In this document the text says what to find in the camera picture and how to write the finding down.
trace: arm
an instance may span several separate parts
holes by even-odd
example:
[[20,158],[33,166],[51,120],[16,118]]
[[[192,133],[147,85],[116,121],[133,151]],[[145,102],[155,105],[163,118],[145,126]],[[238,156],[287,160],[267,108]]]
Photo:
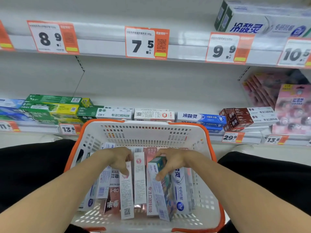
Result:
[[192,168],[223,205],[240,233],[310,231],[311,216],[203,154],[172,148],[160,149],[157,155],[161,154],[168,161],[157,180],[174,169]]
[[0,232],[63,233],[86,193],[108,165],[128,175],[127,157],[132,160],[131,151],[125,147],[96,151],[2,212]]

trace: orange price tag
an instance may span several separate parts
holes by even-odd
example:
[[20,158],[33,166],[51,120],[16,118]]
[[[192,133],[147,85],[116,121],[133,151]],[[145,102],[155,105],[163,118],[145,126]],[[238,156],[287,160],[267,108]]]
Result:
[[0,50],[14,51],[9,35],[6,33],[5,28],[0,20]]
[[63,134],[76,135],[81,132],[80,124],[60,124],[60,128]]
[[212,32],[206,52],[207,62],[245,64],[255,35]]
[[18,125],[14,121],[0,121],[0,131],[2,131],[2,132],[20,132]]
[[242,142],[244,135],[245,135],[244,132],[225,132],[222,138],[222,142],[240,143]]
[[311,68],[311,39],[291,37],[279,58],[279,66]]
[[265,140],[265,144],[284,145],[289,136],[285,135],[269,135]]
[[27,23],[39,52],[79,55],[72,23],[34,20]]
[[126,57],[166,60],[169,29],[125,26]]

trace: shopping basket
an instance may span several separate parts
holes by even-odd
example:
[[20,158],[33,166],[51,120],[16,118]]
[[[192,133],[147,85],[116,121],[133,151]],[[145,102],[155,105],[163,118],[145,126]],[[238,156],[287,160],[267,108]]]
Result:
[[[128,147],[188,148],[216,161],[208,131],[202,125],[94,119],[87,121],[82,127],[65,171],[75,165],[79,154],[94,152],[105,142]],[[134,219],[121,220],[120,214],[101,215],[99,204],[96,204],[92,211],[78,211],[72,224],[89,231],[113,233],[217,232],[225,223],[224,210],[203,180],[194,171],[192,175],[196,204],[192,214],[175,214],[171,222],[166,222],[158,217],[146,216],[146,211],[136,208]]]

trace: person's right hand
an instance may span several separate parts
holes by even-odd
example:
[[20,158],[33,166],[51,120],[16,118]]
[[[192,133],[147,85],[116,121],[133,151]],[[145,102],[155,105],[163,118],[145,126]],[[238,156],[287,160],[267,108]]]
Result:
[[166,174],[173,172],[181,167],[189,167],[188,160],[191,156],[191,151],[183,149],[166,148],[159,149],[156,156],[164,154],[167,159],[165,167],[157,174],[156,180],[161,181]]

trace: person's left hand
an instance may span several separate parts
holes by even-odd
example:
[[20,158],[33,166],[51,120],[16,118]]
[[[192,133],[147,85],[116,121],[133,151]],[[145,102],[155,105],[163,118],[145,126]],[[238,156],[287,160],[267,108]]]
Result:
[[126,168],[126,161],[132,161],[132,152],[126,147],[116,147],[113,149],[101,149],[97,153],[103,153],[109,158],[109,166],[111,168],[120,170],[123,175],[129,175],[129,171]]

